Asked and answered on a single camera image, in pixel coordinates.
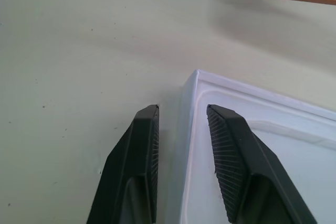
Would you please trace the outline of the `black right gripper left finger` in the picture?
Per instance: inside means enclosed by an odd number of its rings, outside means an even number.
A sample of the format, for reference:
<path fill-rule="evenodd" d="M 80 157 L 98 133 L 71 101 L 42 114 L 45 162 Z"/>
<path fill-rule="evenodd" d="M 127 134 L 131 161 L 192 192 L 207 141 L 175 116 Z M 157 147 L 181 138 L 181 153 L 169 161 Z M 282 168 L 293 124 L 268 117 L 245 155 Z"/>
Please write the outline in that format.
<path fill-rule="evenodd" d="M 87 223 L 156 223 L 159 106 L 138 111 L 110 152 Z"/>

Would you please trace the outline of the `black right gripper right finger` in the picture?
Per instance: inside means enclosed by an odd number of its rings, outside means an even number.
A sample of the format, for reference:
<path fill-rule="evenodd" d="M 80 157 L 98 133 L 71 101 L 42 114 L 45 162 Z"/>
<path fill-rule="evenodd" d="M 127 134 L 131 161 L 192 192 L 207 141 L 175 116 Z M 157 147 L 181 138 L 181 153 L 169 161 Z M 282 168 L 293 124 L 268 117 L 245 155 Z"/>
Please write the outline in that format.
<path fill-rule="evenodd" d="M 229 223 L 316 223 L 277 155 L 235 111 L 209 104 L 215 174 Z"/>

